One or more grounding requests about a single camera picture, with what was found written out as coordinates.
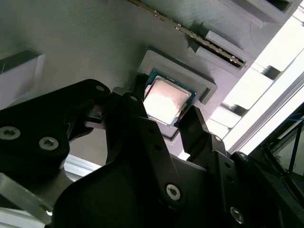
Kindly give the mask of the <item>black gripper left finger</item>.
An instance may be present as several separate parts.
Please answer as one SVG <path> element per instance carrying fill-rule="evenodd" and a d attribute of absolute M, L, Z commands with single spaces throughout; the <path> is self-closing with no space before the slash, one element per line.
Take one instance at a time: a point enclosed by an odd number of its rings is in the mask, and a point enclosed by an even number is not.
<path fill-rule="evenodd" d="M 69 144 L 94 128 L 106 132 L 106 165 L 129 159 L 152 180 L 162 204 L 174 211 L 185 206 L 177 169 L 141 97 L 111 92 L 93 79 L 3 109 L 0 169 L 16 178 L 28 174 L 33 181 L 54 177 L 70 152 Z"/>

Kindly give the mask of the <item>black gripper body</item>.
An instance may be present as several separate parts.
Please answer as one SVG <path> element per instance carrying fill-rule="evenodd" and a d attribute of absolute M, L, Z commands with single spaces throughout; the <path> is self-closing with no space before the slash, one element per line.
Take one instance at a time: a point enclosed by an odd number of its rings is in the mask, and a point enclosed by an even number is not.
<path fill-rule="evenodd" d="M 53 210 L 53 228 L 235 228 L 206 169 L 173 156 L 186 205 L 160 202 L 152 180 L 129 159 L 112 162 L 70 185 Z"/>

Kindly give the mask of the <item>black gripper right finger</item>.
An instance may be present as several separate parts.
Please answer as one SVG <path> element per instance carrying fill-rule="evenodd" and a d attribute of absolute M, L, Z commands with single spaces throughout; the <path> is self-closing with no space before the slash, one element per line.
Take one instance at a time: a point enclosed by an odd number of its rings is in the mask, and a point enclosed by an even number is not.
<path fill-rule="evenodd" d="M 206 215 L 209 228 L 301 228 L 304 221 L 274 188 L 282 181 L 296 185 L 271 158 L 255 159 L 242 152 L 229 155 L 224 143 L 211 134 L 200 110 L 192 106 L 178 124 L 189 161 L 207 170 L 214 181 L 209 192 L 214 209 Z"/>

